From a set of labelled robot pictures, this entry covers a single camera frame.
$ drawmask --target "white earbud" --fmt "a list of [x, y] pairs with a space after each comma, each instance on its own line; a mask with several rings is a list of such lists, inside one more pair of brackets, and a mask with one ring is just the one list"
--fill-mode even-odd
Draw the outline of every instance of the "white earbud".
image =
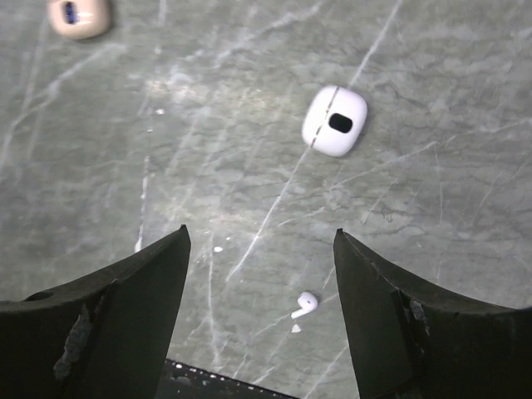
[[305, 291], [299, 295], [298, 304], [301, 308], [292, 312], [292, 318], [300, 318], [301, 316], [316, 310], [318, 307], [318, 299], [310, 292]]

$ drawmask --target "white earbud case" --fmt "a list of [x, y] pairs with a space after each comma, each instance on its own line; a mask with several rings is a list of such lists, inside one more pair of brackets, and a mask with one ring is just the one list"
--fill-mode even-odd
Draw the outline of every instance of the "white earbud case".
[[344, 156], [355, 145], [367, 116], [357, 93], [339, 86], [324, 87], [314, 97], [303, 123], [305, 143], [330, 156]]

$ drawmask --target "scuff mark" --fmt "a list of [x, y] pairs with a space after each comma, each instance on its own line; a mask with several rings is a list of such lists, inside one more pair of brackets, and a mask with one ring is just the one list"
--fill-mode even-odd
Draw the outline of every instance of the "scuff mark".
[[411, 315], [410, 309], [409, 309], [409, 308], [405, 308], [405, 307], [403, 307], [402, 310], [405, 312], [406, 320], [407, 320], [408, 322], [410, 322], [410, 319], [411, 319], [411, 318], [410, 318], [410, 315]]
[[412, 310], [412, 314], [414, 315], [415, 320], [417, 320], [418, 322], [422, 322], [425, 326], [426, 335], [431, 335], [428, 319], [425, 316], [425, 311], [423, 310], [421, 304], [414, 300], [410, 301], [410, 310]]
[[68, 377], [72, 365], [80, 360], [83, 348], [92, 330], [91, 316], [85, 304], [81, 307], [79, 316], [68, 333], [65, 341], [65, 352], [53, 367], [53, 374], [59, 381]]

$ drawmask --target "beige earbud case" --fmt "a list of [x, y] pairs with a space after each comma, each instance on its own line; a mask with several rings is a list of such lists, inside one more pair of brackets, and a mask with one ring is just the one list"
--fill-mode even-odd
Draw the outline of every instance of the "beige earbud case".
[[54, 30], [72, 40], [99, 36], [111, 26], [108, 0], [48, 0], [47, 7]]

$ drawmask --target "marble surface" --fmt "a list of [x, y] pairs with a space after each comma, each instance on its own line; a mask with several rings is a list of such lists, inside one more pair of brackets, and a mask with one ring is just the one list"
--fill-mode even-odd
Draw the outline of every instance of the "marble surface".
[[[2, 298], [187, 224], [169, 356], [309, 399], [356, 392], [339, 227], [443, 287], [532, 305], [532, 2], [114, 9], [111, 32], [75, 43], [51, 30], [43, 0], [0, 5]], [[341, 159], [300, 136], [327, 84], [370, 107]], [[305, 289], [322, 304], [291, 333]]]

